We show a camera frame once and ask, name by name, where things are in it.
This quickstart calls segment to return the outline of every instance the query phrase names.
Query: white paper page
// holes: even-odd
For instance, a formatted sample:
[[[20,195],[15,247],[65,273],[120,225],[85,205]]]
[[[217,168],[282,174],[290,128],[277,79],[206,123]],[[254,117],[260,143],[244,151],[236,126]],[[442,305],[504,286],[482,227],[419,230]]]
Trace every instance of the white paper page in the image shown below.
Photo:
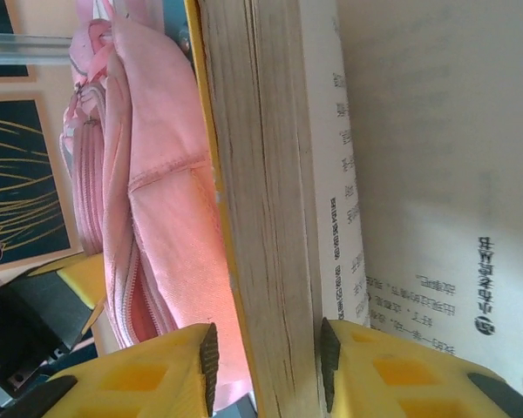
[[[335,1],[301,2],[323,315],[370,324],[358,192]]]
[[[523,394],[523,1],[340,2],[371,323]]]

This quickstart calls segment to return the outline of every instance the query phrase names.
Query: open book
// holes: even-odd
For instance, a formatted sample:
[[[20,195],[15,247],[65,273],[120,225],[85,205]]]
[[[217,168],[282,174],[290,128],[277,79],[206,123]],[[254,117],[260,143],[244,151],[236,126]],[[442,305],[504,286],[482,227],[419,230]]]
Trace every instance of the open book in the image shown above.
[[[264,416],[323,415],[323,316],[523,394],[523,2],[187,8]]]

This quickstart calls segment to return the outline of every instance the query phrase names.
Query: framed picture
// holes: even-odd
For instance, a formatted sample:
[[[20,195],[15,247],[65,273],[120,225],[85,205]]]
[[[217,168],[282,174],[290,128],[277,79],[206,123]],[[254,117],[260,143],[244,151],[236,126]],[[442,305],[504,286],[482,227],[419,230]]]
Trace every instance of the framed picture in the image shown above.
[[[0,95],[0,264],[69,250],[38,95]]]
[[[12,0],[0,0],[0,33],[18,33],[19,22]],[[33,69],[28,65],[0,65],[0,83],[34,81]]]

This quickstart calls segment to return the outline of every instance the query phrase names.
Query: yellow edge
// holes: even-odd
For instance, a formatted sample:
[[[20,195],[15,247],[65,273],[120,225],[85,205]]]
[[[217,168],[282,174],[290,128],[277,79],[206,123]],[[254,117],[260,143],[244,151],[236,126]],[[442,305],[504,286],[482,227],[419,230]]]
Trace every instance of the yellow edge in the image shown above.
[[[221,230],[223,239],[225,241],[225,247],[227,252],[227,263],[228,271],[230,273],[231,286],[233,288],[234,303],[236,305],[236,312],[238,314],[238,321],[241,326],[242,332],[242,344],[246,350],[246,356],[248,358],[248,364],[250,366],[250,374],[252,375],[252,382],[254,385],[256,396],[256,404],[258,414],[261,418],[265,417],[265,407],[262,403],[262,388],[260,388],[259,380],[257,377],[256,370],[254,368],[254,354],[252,351],[252,344],[248,333],[248,327],[244,315],[244,306],[240,295],[238,286],[238,271],[236,267],[236,259],[234,256],[234,246],[232,241],[231,228],[228,218],[228,206],[225,200],[224,186],[221,176],[221,164],[219,160],[219,146],[217,143],[217,134],[215,131],[215,123],[213,117],[213,107],[211,105],[211,94],[209,91],[209,84],[207,81],[207,65],[205,58],[205,50],[203,40],[201,36],[201,19],[200,19],[200,6],[196,0],[185,0],[188,28],[190,30],[190,44],[192,45],[192,53],[194,56],[194,66],[196,71],[196,77],[198,80],[198,87],[200,90],[201,107],[203,108],[203,117],[206,122],[207,137],[209,139],[209,148],[211,150],[211,158],[213,160],[214,173],[215,173],[215,189],[221,196],[218,203],[219,214],[221,217]]]

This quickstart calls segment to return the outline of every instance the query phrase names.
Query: pink bag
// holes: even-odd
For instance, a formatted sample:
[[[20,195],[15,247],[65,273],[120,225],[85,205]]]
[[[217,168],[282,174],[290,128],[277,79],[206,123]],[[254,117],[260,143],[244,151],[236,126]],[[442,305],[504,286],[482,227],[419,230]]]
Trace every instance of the pink bag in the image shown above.
[[[60,144],[79,237],[105,255],[120,346],[217,325],[219,410],[252,385],[194,73],[170,38],[110,12],[112,23],[84,24],[71,45],[76,91]]]

